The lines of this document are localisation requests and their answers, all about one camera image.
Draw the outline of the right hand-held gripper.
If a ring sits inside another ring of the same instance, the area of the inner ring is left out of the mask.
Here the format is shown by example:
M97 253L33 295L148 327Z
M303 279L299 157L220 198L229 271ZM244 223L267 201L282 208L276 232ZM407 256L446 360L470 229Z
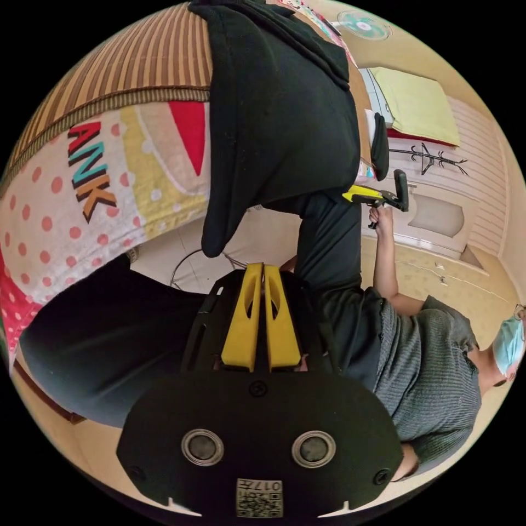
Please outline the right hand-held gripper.
M389 191L379 191L374 188L352 185L348 191L342 194L344 199L354 203L368 203L370 208L381 208L386 205L400 210L403 213L408 211L408 189L399 188L394 194Z

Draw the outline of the person's right hand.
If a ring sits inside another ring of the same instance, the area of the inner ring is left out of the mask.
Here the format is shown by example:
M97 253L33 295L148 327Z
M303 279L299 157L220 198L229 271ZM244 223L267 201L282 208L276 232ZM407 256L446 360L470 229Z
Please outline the person's right hand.
M394 245L393 209L389 206L370 207L369 221L375 225L377 241L381 245Z

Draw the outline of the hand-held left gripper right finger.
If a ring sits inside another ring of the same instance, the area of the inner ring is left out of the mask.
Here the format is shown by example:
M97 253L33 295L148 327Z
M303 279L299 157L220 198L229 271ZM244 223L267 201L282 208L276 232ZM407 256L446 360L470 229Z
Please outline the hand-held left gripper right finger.
M296 368L300 347L279 268L264 266L266 341L269 370Z

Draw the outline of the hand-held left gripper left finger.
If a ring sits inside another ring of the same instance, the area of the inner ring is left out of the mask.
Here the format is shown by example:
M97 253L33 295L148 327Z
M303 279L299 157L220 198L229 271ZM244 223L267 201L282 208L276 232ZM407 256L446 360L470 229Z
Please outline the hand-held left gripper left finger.
M221 353L225 366L251 373L256 360L262 276L262 263L246 267Z

